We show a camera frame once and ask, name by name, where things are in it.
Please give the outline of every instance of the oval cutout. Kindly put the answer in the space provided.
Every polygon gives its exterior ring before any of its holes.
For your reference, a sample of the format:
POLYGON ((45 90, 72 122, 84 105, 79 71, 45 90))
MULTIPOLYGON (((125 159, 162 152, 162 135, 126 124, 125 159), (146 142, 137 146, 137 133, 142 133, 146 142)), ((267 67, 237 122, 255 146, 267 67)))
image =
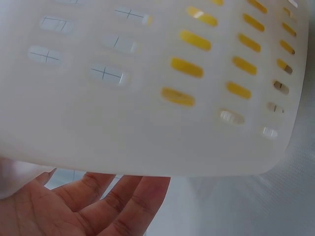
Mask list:
POLYGON ((273 102, 268 102, 267 103, 267 109, 273 113, 278 113, 278 114, 283 114, 284 113, 284 109, 277 105, 276 103, 273 102))
POLYGON ((288 73, 289 75, 291 75, 293 73, 293 69, 291 66, 289 66, 287 63, 285 63, 283 60, 281 59, 277 59, 277 65, 279 68, 281 68, 282 70, 284 70, 286 73, 288 73))
POLYGON ((91 75, 98 80, 113 85, 122 85, 126 81, 124 72, 101 64, 93 64, 91 66, 91 75))
POLYGON ((186 107, 193 107, 195 105, 195 98, 193 96, 174 90, 172 88, 162 88, 161 96, 165 100, 178 105, 186 107))
POLYGON ((218 5, 218 6, 223 6, 224 5, 224 0, 212 0, 212 3, 218 5))
POLYGON ((293 37, 296 37, 297 33, 295 32, 294 29, 292 29, 289 25, 287 25, 286 23, 282 23, 282 27, 289 33, 291 34, 293 37))
POLYGON ((252 92, 250 90, 234 82, 226 83, 226 88, 230 93, 235 94, 243 99, 249 100, 252 97, 252 92))
POLYGON ((200 66, 197 66, 180 58, 172 58, 171 67, 177 71, 183 72, 196 78, 203 77, 203 69, 200 66))
POLYGON ((128 21, 134 21, 136 23, 140 23, 142 25, 150 25, 152 23, 152 17, 148 14, 134 11, 128 7, 117 7, 115 8, 116 15, 125 18, 128 21))
POLYGON ((73 30, 74 24, 62 18, 44 16, 40 21, 40 27, 43 30, 70 33, 73 30))
POLYGON ((289 9, 284 7, 283 10, 294 22, 297 22, 297 19, 295 18, 294 14, 289 9))
POLYGON ((203 51, 210 51, 211 43, 209 40, 202 38, 188 30, 183 30, 180 32, 180 38, 186 43, 195 46, 203 51))
POLYGON ((265 31, 265 26, 262 23, 260 23, 258 20, 256 20, 255 18, 251 17, 250 15, 243 14, 243 19, 246 23, 254 27, 256 30, 260 32, 265 31))
POLYGON ((261 45, 257 42, 255 42, 254 40, 252 40, 251 38, 248 38, 247 36, 245 36, 244 34, 240 33, 238 35, 238 38, 240 40, 240 42, 245 45, 246 47, 252 49, 253 51, 260 53, 261 51, 261 45))
POLYGON ((263 127, 262 135, 268 139, 275 139, 278 136, 278 132, 275 129, 269 127, 263 127))
POLYGON ((208 24, 210 26, 217 26, 218 25, 218 21, 215 17, 203 12, 202 10, 196 8, 196 7, 193 7, 193 6, 190 6, 186 9, 186 12, 188 15, 190 15, 191 17, 205 23, 205 24, 208 24))
POLYGON ((280 45, 285 49, 288 53, 295 55, 295 50, 284 40, 280 40, 280 45))
POLYGON ((284 95, 288 95, 289 94, 288 86, 284 85, 283 83, 281 83, 279 81, 274 81, 274 87, 275 87, 276 90, 278 90, 279 92, 281 92, 284 95))
POLYGON ((57 2, 61 3, 67 3, 67 4, 84 4, 86 0, 55 0, 57 2))
POLYGON ((254 66, 253 64, 250 64, 248 61, 246 61, 240 57, 233 57, 232 61, 236 67, 249 73, 250 75, 256 75, 257 74, 257 67, 254 66))
POLYGON ((121 53, 134 53, 137 49, 137 43, 132 38, 116 34, 106 34, 102 38, 102 44, 105 47, 115 49, 121 53))
POLYGON ((44 64, 59 65, 61 63, 61 53, 41 46, 31 46, 28 58, 44 64))
POLYGON ((259 3, 256 0, 248 0, 249 4, 256 7, 259 11, 261 11, 264 14, 267 14, 267 8, 264 7, 261 3, 259 3))
POLYGON ((245 123, 245 119, 242 115, 226 109, 220 110, 220 118, 230 124, 240 125, 245 123))

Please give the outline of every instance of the white surface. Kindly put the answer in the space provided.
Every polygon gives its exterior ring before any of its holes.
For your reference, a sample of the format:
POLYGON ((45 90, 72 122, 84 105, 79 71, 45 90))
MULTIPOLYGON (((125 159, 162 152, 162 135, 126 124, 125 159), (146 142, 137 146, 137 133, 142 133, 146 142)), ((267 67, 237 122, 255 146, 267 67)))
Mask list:
POLYGON ((268 14, 246 0, 226 0, 224 6, 203 0, 154 4, 2 0, 0 6, 6 9, 0 23, 2 155, 69 169, 139 175, 225 176, 269 170, 284 156, 295 121, 306 61, 308 11, 303 1, 299 8, 287 0, 260 2, 268 14), (190 5, 215 16, 218 27, 188 16, 185 8, 190 5), (298 25, 293 25, 284 6, 298 18, 298 25), (119 7, 131 9, 132 17, 117 15, 119 7), (246 24, 243 13, 263 23, 265 32, 246 24), (135 19, 149 19, 148 15, 153 19, 150 25, 135 19), (44 16, 66 19, 74 24, 73 30, 62 34, 41 29, 44 16), (298 36, 291 37, 282 22, 298 36), (180 29, 209 39, 211 51, 181 42, 180 29), (239 32, 259 42, 261 53, 241 45, 236 37, 239 32), (141 50, 127 56, 106 49, 105 33, 132 38, 141 43, 141 50), (282 38, 293 45, 294 56, 279 46, 282 38), (60 65, 29 60, 28 50, 36 45, 61 53, 60 65), (172 70, 172 56, 202 66, 204 78, 172 70), (233 56, 255 64, 257 75, 234 67, 233 56), (292 75, 277 67, 277 58, 293 67, 292 75), (91 76, 95 64, 129 76, 123 86, 101 81, 91 76), (274 79, 289 87, 289 95, 273 88, 274 79), (227 81, 250 89, 251 100, 228 93, 227 81), (163 86, 193 95, 196 106, 187 109, 164 101, 160 97, 163 86), (284 107, 285 114, 269 112, 266 104, 270 101, 284 107), (222 122, 221 108, 243 115, 245 123, 222 122), (265 127, 275 130, 276 138, 264 137, 265 127))

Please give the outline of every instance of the finger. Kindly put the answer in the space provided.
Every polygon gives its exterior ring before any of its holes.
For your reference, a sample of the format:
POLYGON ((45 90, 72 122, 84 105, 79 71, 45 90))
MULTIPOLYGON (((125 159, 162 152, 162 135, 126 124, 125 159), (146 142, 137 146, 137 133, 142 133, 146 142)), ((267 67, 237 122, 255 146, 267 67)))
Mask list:
POLYGON ((115 175, 85 173, 81 180, 63 185, 53 191, 73 212, 77 212, 99 200, 114 177, 115 175))
POLYGON ((98 236, 142 236, 162 205, 170 178, 143 177, 114 222, 98 236))
POLYGON ((108 227, 122 212, 142 177, 124 176, 102 200, 77 213, 87 236, 95 236, 108 227))
POLYGON ((41 175, 36 177, 35 180, 37 180, 37 182, 39 182, 40 184, 45 185, 48 183, 48 181, 51 179, 51 177, 54 175, 55 172, 56 172, 56 168, 53 169, 51 172, 42 173, 41 175))

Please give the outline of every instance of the yellow oblong patch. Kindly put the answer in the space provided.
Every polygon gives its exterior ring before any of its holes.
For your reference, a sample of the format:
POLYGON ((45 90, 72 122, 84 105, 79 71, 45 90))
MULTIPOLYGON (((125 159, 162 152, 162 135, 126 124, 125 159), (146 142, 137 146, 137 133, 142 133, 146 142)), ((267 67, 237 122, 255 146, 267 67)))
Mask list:
POLYGON ((258 1, 256 0, 248 0, 248 2, 256 7, 259 11, 261 11, 262 13, 266 14, 268 12, 267 8, 264 7, 261 3, 259 3, 258 1))
POLYGON ((186 43, 191 44, 203 51, 210 51, 211 43, 209 40, 202 38, 188 30, 183 30, 180 32, 180 38, 186 43))
POLYGON ((288 53, 294 55, 295 54, 295 50, 284 40, 280 40, 280 45, 281 47, 283 47, 288 53))
POLYGON ((195 105, 195 98, 193 96, 174 90, 172 88, 162 88, 161 96, 165 100, 178 105, 186 107, 193 107, 195 105))
POLYGON ((199 21, 206 23, 210 26, 217 26, 218 25, 218 21, 215 17, 203 12, 202 10, 190 6, 186 9, 186 12, 193 18, 198 19, 199 21))
POLYGON ((218 5, 218 6, 223 6, 224 5, 224 0, 212 0, 212 3, 218 5))
POLYGON ((291 75, 293 73, 292 67, 289 66, 287 63, 285 63, 283 60, 278 59, 277 60, 277 65, 278 65, 278 67, 280 67, 282 70, 284 70, 289 75, 291 75))
POLYGON ((260 53, 261 51, 261 45, 251 38, 248 38, 247 36, 243 35, 242 33, 238 35, 238 38, 242 44, 249 47, 250 49, 254 50, 257 53, 260 53))
POLYGON ((282 27, 283 27, 289 34, 291 34, 293 37, 296 37, 297 33, 296 33, 295 30, 292 29, 289 25, 287 25, 286 23, 282 23, 282 27))
POLYGON ((233 57, 233 63, 236 67, 238 67, 241 70, 244 70, 250 75, 257 74, 257 67, 254 66, 253 64, 250 64, 248 61, 244 60, 243 58, 233 57))
POLYGON ((172 58, 171 67, 175 70, 191 75, 196 78, 203 77, 203 69, 191 62, 185 61, 180 58, 172 58))
POLYGON ((254 27, 256 30, 260 32, 265 31, 265 26, 262 23, 260 23, 258 20, 256 20, 255 18, 251 17, 250 15, 243 14, 243 19, 246 23, 254 27))
POLYGON ((226 88, 230 93, 240 96, 243 99, 249 100, 252 97, 252 92, 250 90, 234 82, 228 82, 226 88))

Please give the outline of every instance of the hand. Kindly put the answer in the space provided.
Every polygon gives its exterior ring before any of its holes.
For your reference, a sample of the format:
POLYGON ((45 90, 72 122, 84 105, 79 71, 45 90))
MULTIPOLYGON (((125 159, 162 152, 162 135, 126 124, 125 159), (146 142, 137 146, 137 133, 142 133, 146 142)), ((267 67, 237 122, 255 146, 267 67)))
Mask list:
POLYGON ((86 173, 54 190, 44 173, 0 200, 0 236, 142 236, 161 206, 169 178, 86 173))

